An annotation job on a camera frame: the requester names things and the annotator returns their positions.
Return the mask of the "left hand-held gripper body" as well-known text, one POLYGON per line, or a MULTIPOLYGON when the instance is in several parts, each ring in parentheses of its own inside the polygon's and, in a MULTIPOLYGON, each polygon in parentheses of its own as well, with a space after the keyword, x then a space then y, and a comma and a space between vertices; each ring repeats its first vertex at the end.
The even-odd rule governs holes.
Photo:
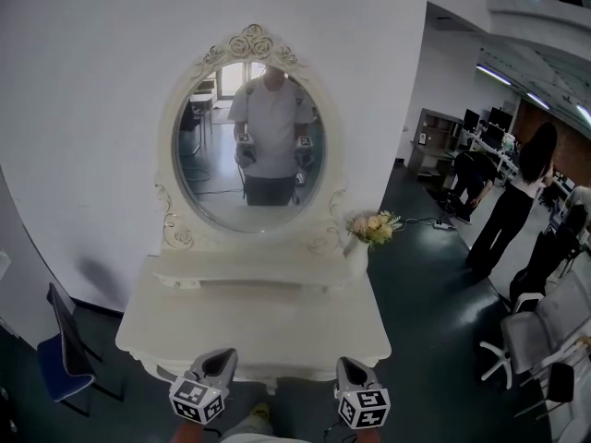
POLYGON ((169 391, 175 414, 201 425, 208 424, 223 412, 226 397, 226 389, 216 389, 185 377, 178 377, 169 391))

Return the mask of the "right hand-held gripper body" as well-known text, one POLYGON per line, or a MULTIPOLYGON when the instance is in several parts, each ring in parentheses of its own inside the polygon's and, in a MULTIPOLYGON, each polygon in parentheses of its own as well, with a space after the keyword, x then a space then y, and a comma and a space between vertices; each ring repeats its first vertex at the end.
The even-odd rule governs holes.
POLYGON ((351 429, 371 429, 384 425, 391 409, 389 391, 385 388, 335 387, 337 413, 351 429))

